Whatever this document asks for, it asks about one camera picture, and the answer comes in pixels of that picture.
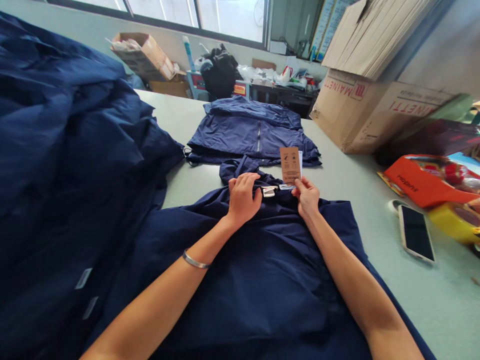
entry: phone screen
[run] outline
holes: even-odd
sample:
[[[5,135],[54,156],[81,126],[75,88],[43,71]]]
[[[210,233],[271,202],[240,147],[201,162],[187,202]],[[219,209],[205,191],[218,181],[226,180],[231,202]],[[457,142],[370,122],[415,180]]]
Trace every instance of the phone screen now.
[[[435,261],[424,215],[406,206],[402,206],[401,210],[406,247],[427,259]]]

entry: brown cardboard tag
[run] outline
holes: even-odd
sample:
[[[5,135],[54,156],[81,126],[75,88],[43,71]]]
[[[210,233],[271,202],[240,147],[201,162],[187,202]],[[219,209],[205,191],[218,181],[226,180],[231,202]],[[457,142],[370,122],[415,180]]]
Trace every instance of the brown cardboard tag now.
[[[295,185],[295,179],[302,177],[298,147],[281,147],[281,174],[285,184]]]

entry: drawstring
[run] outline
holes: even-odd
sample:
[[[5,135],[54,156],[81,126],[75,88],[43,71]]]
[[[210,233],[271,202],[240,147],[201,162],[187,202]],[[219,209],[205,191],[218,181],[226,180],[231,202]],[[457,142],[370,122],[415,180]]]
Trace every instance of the drawstring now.
[[[192,149],[191,148],[184,148],[183,149],[183,155],[185,156],[185,160],[186,162],[191,166],[191,167],[197,167],[198,165],[200,165],[199,162],[192,162],[189,160],[189,155],[192,153]]]

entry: navy blue jacket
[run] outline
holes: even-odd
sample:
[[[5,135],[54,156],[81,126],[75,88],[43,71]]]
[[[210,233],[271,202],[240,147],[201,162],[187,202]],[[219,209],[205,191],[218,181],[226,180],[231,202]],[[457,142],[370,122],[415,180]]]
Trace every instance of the navy blue jacket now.
[[[191,163],[221,164],[243,155],[261,166],[280,164],[280,148],[298,147],[303,166],[321,165],[319,150],[304,134],[300,115],[236,95],[204,106],[206,116],[188,142]]]
[[[0,12],[2,359],[78,359],[184,158],[124,78],[109,56]]]
[[[224,187],[190,206],[153,211],[119,270],[91,344],[141,291],[227,214],[228,180],[256,172],[248,157],[220,166]],[[321,214],[393,301],[426,360],[435,357],[364,252],[348,201],[319,201]],[[220,251],[152,359],[371,359],[289,190],[264,198],[258,213]]]

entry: folded jacket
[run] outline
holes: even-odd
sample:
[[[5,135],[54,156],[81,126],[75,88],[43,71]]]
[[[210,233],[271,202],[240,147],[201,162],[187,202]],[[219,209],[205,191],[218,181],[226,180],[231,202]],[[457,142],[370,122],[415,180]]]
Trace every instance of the folded jacket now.
[[[244,96],[204,106],[206,116],[188,142],[191,163],[221,164],[247,155],[261,166],[280,164],[280,148],[298,147],[303,166],[321,165],[319,150],[304,134],[300,115]]]

